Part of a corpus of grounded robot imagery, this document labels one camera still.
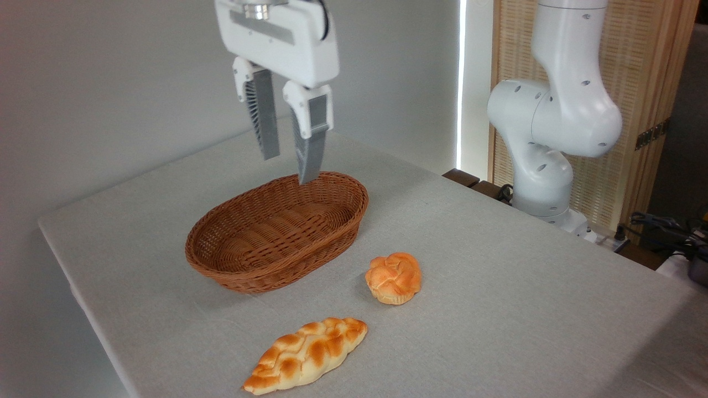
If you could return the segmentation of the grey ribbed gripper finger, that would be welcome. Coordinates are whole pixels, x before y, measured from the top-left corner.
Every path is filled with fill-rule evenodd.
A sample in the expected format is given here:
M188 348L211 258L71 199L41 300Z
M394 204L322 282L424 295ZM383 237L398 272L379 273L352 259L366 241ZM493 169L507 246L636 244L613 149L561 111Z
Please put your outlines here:
M306 88L288 81L283 95L293 119L294 149L298 159L299 184L318 178L326 143L326 133L334 128L331 86Z
M233 78L240 102L246 104L263 159L280 155L272 73L243 56L236 56Z

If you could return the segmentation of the white gripper body block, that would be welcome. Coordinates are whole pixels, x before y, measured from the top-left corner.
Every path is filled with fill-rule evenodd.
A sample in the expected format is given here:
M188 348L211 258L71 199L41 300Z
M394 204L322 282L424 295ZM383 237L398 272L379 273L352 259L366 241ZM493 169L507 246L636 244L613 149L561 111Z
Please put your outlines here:
M334 19L323 1L216 1L230 53L307 88L340 72Z

